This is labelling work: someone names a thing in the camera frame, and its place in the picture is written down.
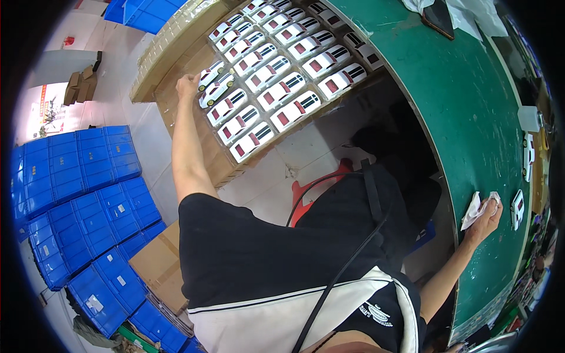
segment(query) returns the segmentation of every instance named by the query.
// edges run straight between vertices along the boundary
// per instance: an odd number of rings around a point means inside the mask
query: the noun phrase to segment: red rear window
[[[340,21],[340,18],[337,16],[332,16],[328,19],[329,24],[336,24]]]
[[[280,114],[278,114],[277,117],[279,118],[279,121],[281,122],[281,124],[282,124],[283,126],[288,124],[289,120],[288,120],[288,118],[286,117],[286,115],[284,115],[283,112],[281,112]]]
[[[265,101],[267,101],[268,104],[272,104],[275,101],[275,99],[273,98],[273,96],[269,92],[265,93],[263,98],[265,98]]]
[[[224,132],[226,138],[230,138],[232,136],[232,133],[229,132],[228,128],[224,128],[222,131]]]
[[[310,66],[314,69],[314,71],[318,72],[321,70],[321,65],[319,62],[317,62],[316,60],[312,61],[310,63]]]
[[[237,146],[236,146],[236,151],[237,151],[237,153],[240,155],[240,157],[243,157],[244,154],[245,154],[243,148],[241,148],[241,145],[237,145]]]
[[[296,108],[298,108],[298,110],[300,110],[300,113],[306,114],[306,111],[305,111],[304,108],[300,105],[300,103],[298,103],[298,101],[294,101],[294,105],[296,106]]]
[[[304,52],[306,51],[306,48],[304,48],[304,46],[303,46],[302,44],[300,44],[300,43],[299,43],[299,44],[296,44],[296,45],[294,46],[294,48],[296,49],[296,51],[297,51],[299,54],[302,54],[302,53],[304,53]]]
[[[328,82],[325,83],[325,85],[329,88],[330,91],[332,91],[332,93],[335,93],[337,91],[337,85],[335,82],[333,82],[333,80],[329,80]]]
[[[251,82],[253,82],[253,84],[254,84],[255,86],[259,86],[259,84],[261,83],[261,80],[257,77],[257,75],[254,75],[254,76],[251,78]]]
[[[371,54],[367,57],[367,60],[369,60],[369,62],[371,64],[376,63],[377,61],[379,61],[379,59],[377,58],[377,56],[375,54]]]

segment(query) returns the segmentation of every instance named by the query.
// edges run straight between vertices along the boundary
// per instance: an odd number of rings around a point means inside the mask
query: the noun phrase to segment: blue plastic crate
[[[133,314],[145,300],[145,284],[137,277],[128,262],[114,247],[93,262],[98,274],[121,306]]]
[[[136,218],[140,229],[145,229],[161,220],[161,214],[157,210],[143,178],[123,181],[120,185],[130,201],[133,216]]]
[[[123,242],[141,230],[133,215],[130,202],[121,188],[121,183],[108,186],[96,193],[116,243]]]
[[[153,342],[161,342],[168,353],[178,353],[187,336],[180,332],[148,300],[129,318],[129,321]]]
[[[120,182],[141,175],[141,164],[133,147],[129,126],[102,128],[106,137],[110,161],[114,169],[114,182]]]
[[[127,0],[124,24],[157,34],[183,4],[180,0]]]
[[[163,233],[166,228],[167,226],[165,222],[161,221],[145,230],[142,230],[141,234],[143,235],[143,238],[145,239],[147,244],[149,244],[153,239],[157,238],[159,234]]]
[[[98,330],[109,338],[127,319],[128,314],[94,266],[88,266],[67,287],[79,306]]]
[[[29,244],[45,284],[52,291],[59,291],[68,282],[70,273],[59,252],[59,245],[51,231],[47,214],[33,219],[29,224]]]
[[[103,129],[77,131],[79,160],[84,175],[86,192],[115,184],[114,169]]]
[[[97,193],[76,198],[71,205],[93,258],[118,243]]]
[[[55,204],[61,204],[83,195],[86,187],[82,181],[79,163],[77,134],[69,132],[47,137],[49,171]]]
[[[112,0],[110,4],[108,4],[108,7],[106,7],[104,19],[107,21],[124,24],[124,3],[125,0]]]

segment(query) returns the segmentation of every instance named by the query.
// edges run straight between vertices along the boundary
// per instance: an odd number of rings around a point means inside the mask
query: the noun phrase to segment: person
[[[249,209],[221,201],[206,172],[192,114],[198,82],[199,75],[185,75],[176,85],[172,172],[182,293],[206,350],[293,351],[326,286],[375,233],[331,287],[299,351],[421,352],[426,323],[477,246],[497,228],[502,205],[488,204],[418,292],[401,273],[402,260],[437,206],[438,183],[420,178],[400,188],[387,164],[375,163],[325,191],[294,228],[259,220]],[[377,206],[369,189],[376,190]]]

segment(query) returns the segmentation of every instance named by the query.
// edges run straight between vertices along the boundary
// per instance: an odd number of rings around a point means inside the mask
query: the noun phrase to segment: toy car
[[[247,38],[240,40],[233,46],[233,48],[228,50],[225,53],[225,57],[228,59],[230,63],[233,63],[234,61],[239,59],[245,52],[247,52],[250,48],[260,44],[264,40],[265,40],[265,35],[263,33],[258,31],[253,32]]]
[[[251,152],[253,152],[258,147],[263,146],[274,136],[275,134],[273,133],[269,125],[267,125],[267,123],[265,122],[262,122],[245,136],[240,138],[229,149],[229,151],[232,153],[236,161],[240,163],[244,159],[246,159],[251,154]]]
[[[244,14],[251,15],[254,12],[258,11],[261,8],[261,6],[264,6],[267,3],[268,1],[266,0],[253,0],[249,5],[245,6],[241,11],[243,11]]]
[[[355,32],[346,34],[344,39],[359,53],[359,55],[361,55],[363,60],[365,60],[372,70],[376,70],[383,66],[383,62],[377,57],[375,49],[359,39]]]
[[[271,43],[267,43],[252,53],[244,56],[233,66],[239,76],[243,76],[253,70],[257,65],[265,62],[270,57],[277,54],[277,48]]]
[[[258,92],[266,87],[273,79],[285,72],[288,68],[290,68],[290,62],[288,59],[279,55],[275,59],[271,60],[267,65],[258,69],[253,76],[245,80],[245,84],[253,93]]]
[[[336,45],[308,60],[302,65],[302,68],[310,77],[315,79],[328,72],[336,64],[340,64],[350,57],[349,50],[342,45]]]
[[[522,219],[524,218],[524,194],[522,190],[518,190],[514,200],[510,204],[510,216],[512,217],[512,227],[514,230],[518,230]]]
[[[223,53],[230,47],[232,43],[235,43],[235,41],[240,39],[241,36],[244,36],[252,29],[253,26],[251,25],[251,23],[243,22],[236,29],[232,29],[228,33],[226,33],[224,38],[220,39],[220,41],[216,43],[216,47]]]
[[[257,11],[255,15],[251,17],[258,24],[263,24],[268,18],[276,14],[280,9],[275,5],[265,5],[261,10]]]
[[[259,111],[254,106],[247,106],[242,111],[237,113],[224,124],[219,130],[218,135],[221,141],[227,145],[230,141],[238,137],[246,128],[252,126],[259,117]]]
[[[231,73],[226,74],[218,82],[214,82],[213,85],[208,86],[204,91],[204,94],[198,100],[200,103],[200,108],[206,108],[214,104],[214,102],[220,98],[225,91],[233,86],[233,75]]]
[[[214,31],[210,33],[208,38],[210,38],[213,41],[217,41],[218,39],[220,39],[221,36],[224,35],[225,32],[232,29],[233,26],[237,26],[239,22],[241,22],[243,19],[244,17],[241,16],[240,14],[233,15],[226,22],[223,22],[218,27],[216,27],[216,29],[214,29]]]
[[[306,37],[298,43],[290,46],[288,51],[296,60],[313,54],[317,49],[333,43],[336,38],[327,30],[322,30],[312,36]]]
[[[312,113],[321,105],[320,98],[312,92],[307,91],[298,96],[292,103],[277,110],[272,116],[271,121],[279,132],[288,129],[293,122],[300,117]]]
[[[233,91],[226,99],[216,104],[211,111],[206,114],[212,126],[219,125],[228,118],[233,112],[247,102],[247,94],[241,88]]]
[[[536,160],[536,149],[533,146],[532,134],[524,136],[524,168],[522,174],[527,182],[532,179],[533,162]]]
[[[293,72],[273,85],[273,87],[264,91],[257,97],[257,101],[265,111],[268,111],[292,97],[292,95],[300,88],[304,87],[304,85],[306,85],[304,77],[298,72]]]
[[[219,60],[210,68],[202,70],[200,73],[200,81],[198,82],[198,90],[204,91],[206,86],[224,71],[224,65],[224,62]]]
[[[318,84],[318,88],[326,98],[331,99],[365,77],[367,77],[365,69],[360,64],[354,63],[324,79]]]
[[[307,31],[315,30],[318,27],[320,27],[318,20],[312,17],[308,17],[298,23],[291,24],[290,26],[286,27],[281,32],[277,33],[275,35],[275,38],[282,45],[290,44]]]

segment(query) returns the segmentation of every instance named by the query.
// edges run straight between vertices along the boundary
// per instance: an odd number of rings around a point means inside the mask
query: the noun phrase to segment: crate label
[[[88,298],[85,304],[88,308],[95,309],[97,312],[104,309],[104,305],[102,305],[102,303],[98,301],[98,298],[96,298],[94,294],[91,295],[90,298]]]
[[[118,276],[117,279],[118,279],[118,282],[120,282],[122,287],[125,286],[125,281],[121,276]]]

